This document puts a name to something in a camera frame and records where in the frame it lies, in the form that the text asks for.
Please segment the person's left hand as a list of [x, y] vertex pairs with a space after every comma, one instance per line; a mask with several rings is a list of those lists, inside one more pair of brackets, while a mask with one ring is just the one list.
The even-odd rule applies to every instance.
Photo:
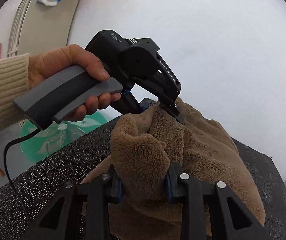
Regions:
[[[109, 78], [108, 72], [98, 57], [76, 44], [71, 44], [29, 57], [29, 88], [33, 89], [50, 76], [76, 64], [83, 67], [94, 79], [106, 81]], [[111, 102], [118, 101], [120, 98], [119, 93], [90, 96], [84, 104], [66, 116], [65, 120], [82, 121], [86, 115], [105, 109]]]

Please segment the cream knit sweater left forearm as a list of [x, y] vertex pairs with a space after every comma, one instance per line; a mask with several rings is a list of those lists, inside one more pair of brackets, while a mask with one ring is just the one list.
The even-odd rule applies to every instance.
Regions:
[[0, 60], [0, 131], [24, 119], [13, 100], [29, 91], [29, 54]]

